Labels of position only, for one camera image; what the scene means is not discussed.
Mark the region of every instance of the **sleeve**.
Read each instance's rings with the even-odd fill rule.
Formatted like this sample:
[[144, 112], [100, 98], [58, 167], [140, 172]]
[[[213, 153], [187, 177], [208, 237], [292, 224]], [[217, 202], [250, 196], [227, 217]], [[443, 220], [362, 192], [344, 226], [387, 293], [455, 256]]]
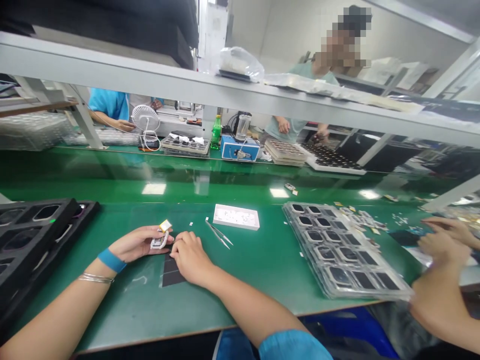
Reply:
[[300, 330], [274, 333], [261, 343], [258, 353], [261, 360], [333, 360], [316, 338]]
[[88, 107], [92, 111], [99, 111], [107, 116], [108, 114], [108, 99], [107, 99], [107, 92], [109, 90], [99, 89], [92, 87], [90, 91], [90, 101], [88, 102]]

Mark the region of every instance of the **green workbench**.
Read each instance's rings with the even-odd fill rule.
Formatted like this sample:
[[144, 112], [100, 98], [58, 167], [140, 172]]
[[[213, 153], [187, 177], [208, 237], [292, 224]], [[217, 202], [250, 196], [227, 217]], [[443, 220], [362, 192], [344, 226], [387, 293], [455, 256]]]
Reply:
[[[428, 197], [454, 181], [405, 174], [364, 176], [319, 173], [308, 167], [175, 158], [151, 153], [53, 148], [43, 152], [2, 151], [0, 193], [14, 201], [73, 197], [99, 201], [102, 209], [55, 274], [34, 298], [13, 331], [31, 320], [73, 281], [95, 256], [127, 232], [167, 219], [175, 233], [192, 230], [212, 261], [269, 294], [295, 315], [371, 304], [374, 300], [326, 298], [320, 290], [281, 205], [287, 201], [334, 201], [366, 210], [391, 230], [392, 214], [411, 225], [427, 214], [414, 196]], [[297, 187], [299, 194], [273, 197], [270, 189]], [[361, 190], [400, 198], [366, 199]], [[224, 247], [205, 224], [215, 204], [258, 211], [258, 231], [219, 225], [233, 242]], [[411, 283], [420, 264], [386, 233], [372, 237], [382, 255]], [[142, 342], [223, 329], [235, 325], [222, 303], [189, 283], [162, 287], [164, 255], [129, 265], [113, 283], [78, 351], [98, 351]]]

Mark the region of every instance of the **plastic bottle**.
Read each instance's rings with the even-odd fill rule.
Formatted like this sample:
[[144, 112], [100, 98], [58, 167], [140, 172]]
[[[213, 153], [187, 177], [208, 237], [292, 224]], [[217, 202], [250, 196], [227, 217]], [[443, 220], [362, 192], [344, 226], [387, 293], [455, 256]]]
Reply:
[[215, 119], [215, 123], [213, 124], [213, 129], [211, 131], [210, 149], [214, 149], [214, 150], [220, 149], [221, 137], [222, 137], [222, 121], [220, 120], [220, 115], [217, 115]]

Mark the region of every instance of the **blue machine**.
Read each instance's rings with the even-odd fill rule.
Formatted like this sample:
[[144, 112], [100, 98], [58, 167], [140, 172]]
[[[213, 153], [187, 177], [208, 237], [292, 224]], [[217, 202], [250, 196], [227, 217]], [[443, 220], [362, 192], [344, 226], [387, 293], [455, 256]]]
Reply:
[[237, 142], [230, 135], [222, 135], [220, 150], [222, 159], [254, 162], [259, 155], [260, 145], [251, 138]]

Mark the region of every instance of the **forearm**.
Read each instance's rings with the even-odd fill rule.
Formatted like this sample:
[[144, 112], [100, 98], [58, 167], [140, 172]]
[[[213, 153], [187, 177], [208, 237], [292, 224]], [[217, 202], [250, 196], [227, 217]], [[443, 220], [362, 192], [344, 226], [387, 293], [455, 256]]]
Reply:
[[206, 288], [218, 296], [257, 348], [270, 335], [297, 329], [308, 332], [283, 305], [216, 267]]
[[275, 120], [276, 120], [277, 122], [279, 122], [279, 123], [280, 123], [281, 121], [283, 121], [283, 120], [288, 121], [288, 120], [287, 120], [286, 118], [284, 118], [283, 116], [275, 116], [275, 115], [274, 115], [273, 117], [274, 117]]
[[[99, 259], [85, 272], [106, 278], [116, 275]], [[0, 348], [0, 359], [68, 359], [109, 288], [110, 284], [75, 280]]]
[[413, 284], [412, 315], [433, 335], [453, 344], [459, 340], [463, 323], [471, 319], [459, 287], [462, 269], [447, 259], [434, 261]]
[[328, 125], [328, 124], [324, 124], [324, 123], [319, 122], [319, 123], [318, 123], [317, 131], [318, 131], [318, 132], [325, 131], [325, 130], [327, 130], [328, 128], [329, 128], [329, 125]]
[[115, 124], [115, 119], [112, 119], [101, 111], [88, 110], [88, 113], [90, 114], [90, 117], [99, 124], [111, 127]]

